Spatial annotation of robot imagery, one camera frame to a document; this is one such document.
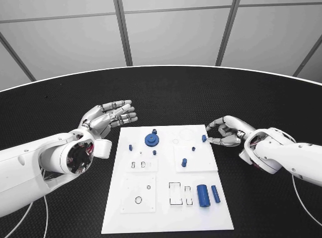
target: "circular hole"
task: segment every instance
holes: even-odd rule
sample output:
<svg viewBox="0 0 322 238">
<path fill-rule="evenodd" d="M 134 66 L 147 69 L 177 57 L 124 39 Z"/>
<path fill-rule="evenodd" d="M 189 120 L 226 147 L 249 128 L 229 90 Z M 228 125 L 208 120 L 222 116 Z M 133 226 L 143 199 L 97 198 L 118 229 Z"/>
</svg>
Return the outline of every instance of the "circular hole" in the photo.
<svg viewBox="0 0 322 238">
<path fill-rule="evenodd" d="M 136 204 L 140 204 L 140 200 L 141 200 L 140 197 L 136 197 L 136 198 L 134 198 L 134 203 L 136 203 Z"/>
</svg>

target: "blue part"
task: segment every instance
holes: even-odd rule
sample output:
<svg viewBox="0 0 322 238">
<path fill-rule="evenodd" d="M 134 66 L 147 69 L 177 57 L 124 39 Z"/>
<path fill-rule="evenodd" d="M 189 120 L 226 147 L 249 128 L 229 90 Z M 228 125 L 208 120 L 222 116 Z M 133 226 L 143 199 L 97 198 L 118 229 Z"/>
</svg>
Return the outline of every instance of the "blue part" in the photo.
<svg viewBox="0 0 322 238">
<path fill-rule="evenodd" d="M 144 144 L 146 144 L 146 146 L 153 147 L 153 146 L 157 145 L 157 143 L 159 143 L 157 135 L 153 134 L 153 133 L 147 134 L 146 137 L 144 137 Z"/>
<path fill-rule="evenodd" d="M 199 206 L 200 207 L 209 207 L 211 202 L 209 202 L 206 186 L 203 184 L 199 184 L 196 186 L 196 189 L 198 189 L 198 203 L 199 203 Z"/>
<path fill-rule="evenodd" d="M 212 185 L 212 195 L 213 195 L 215 203 L 219 203 L 219 197 L 218 197 L 215 185 Z"/>
<path fill-rule="evenodd" d="M 182 159 L 182 167 L 186 166 L 186 159 Z"/>
</svg>

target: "robotic hand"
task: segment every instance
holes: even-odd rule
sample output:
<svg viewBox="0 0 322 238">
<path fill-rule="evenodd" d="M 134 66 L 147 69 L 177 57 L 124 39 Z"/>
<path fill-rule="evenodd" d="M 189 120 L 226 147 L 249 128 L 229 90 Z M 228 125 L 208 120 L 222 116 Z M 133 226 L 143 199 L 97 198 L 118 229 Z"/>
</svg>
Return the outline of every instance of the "robotic hand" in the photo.
<svg viewBox="0 0 322 238">
<path fill-rule="evenodd" d="M 108 157 L 110 128 L 137 120 L 130 100 L 94 106 L 78 128 L 0 151 L 0 217 L 71 181 L 93 156 Z"/>
<path fill-rule="evenodd" d="M 236 146 L 244 140 L 239 158 L 274 174 L 281 167 L 301 180 L 322 186 L 322 146 L 295 143 L 292 137 L 275 128 L 255 130 L 231 116 L 213 120 L 206 131 L 218 125 L 222 138 L 206 141 L 222 146 Z"/>
</svg>

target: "white wall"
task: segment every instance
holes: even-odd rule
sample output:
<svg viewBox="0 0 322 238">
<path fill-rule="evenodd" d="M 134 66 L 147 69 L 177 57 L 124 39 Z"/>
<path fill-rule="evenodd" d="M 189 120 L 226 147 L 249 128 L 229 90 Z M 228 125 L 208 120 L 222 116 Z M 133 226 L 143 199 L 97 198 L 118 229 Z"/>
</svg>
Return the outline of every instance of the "white wall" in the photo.
<svg viewBox="0 0 322 238">
<path fill-rule="evenodd" d="M 307 2 L 322 0 L 239 1 L 221 66 L 292 75 L 322 35 L 322 4 L 262 5 Z M 215 65 L 231 0 L 121 3 L 133 65 Z M 0 32 L 37 80 L 126 66 L 113 0 L 0 0 Z M 322 45 L 298 76 L 322 82 Z M 0 90 L 25 82 L 0 44 Z"/>
<path fill-rule="evenodd" d="M 0 43 L 0 90 L 26 82 L 29 80 Z"/>
</svg>

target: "cable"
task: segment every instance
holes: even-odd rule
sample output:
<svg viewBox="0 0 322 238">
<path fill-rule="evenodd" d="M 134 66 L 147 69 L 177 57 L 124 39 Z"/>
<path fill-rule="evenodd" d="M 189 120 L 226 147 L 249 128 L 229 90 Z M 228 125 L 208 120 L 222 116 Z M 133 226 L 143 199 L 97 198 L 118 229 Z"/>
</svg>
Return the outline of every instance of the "cable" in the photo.
<svg viewBox="0 0 322 238">
<path fill-rule="evenodd" d="M 15 231 L 16 227 L 19 226 L 19 224 L 21 224 L 21 222 L 22 222 L 22 219 L 24 219 L 24 217 L 26 216 L 26 213 L 28 213 L 28 211 L 29 211 L 31 205 L 32 205 L 32 202 L 29 203 L 29 206 L 28 206 L 28 208 L 26 208 L 26 211 L 25 211 L 25 213 L 24 213 L 24 215 L 22 215 L 22 218 L 21 218 L 19 222 L 16 223 L 15 227 L 12 228 L 12 230 L 9 231 L 8 235 L 6 235 L 3 238 L 8 238 L 8 236 L 11 235 L 11 233 Z"/>
<path fill-rule="evenodd" d="M 45 207 L 45 225 L 44 225 L 44 238 L 45 238 L 47 223 L 48 223 L 48 207 L 47 207 L 45 196 L 44 196 L 44 207 Z"/>
<path fill-rule="evenodd" d="M 305 213 L 308 214 L 308 216 L 311 217 L 311 219 L 313 219 L 313 220 L 315 221 L 315 223 L 322 226 L 322 223 L 314 219 L 314 217 L 311 216 L 311 214 L 308 213 L 308 211 L 307 211 L 307 209 L 305 209 L 305 207 L 304 207 L 304 205 L 303 205 L 303 202 L 301 202 L 301 199 L 300 199 L 300 196 L 298 196 L 298 193 L 297 193 L 295 185 L 294 185 L 294 176 L 292 176 L 292 175 L 291 175 L 291 178 L 292 178 L 294 192 L 295 192 L 297 199 L 298 199 L 298 201 L 300 201 L 300 203 L 301 203 L 301 207 L 303 207 Z"/>
</svg>

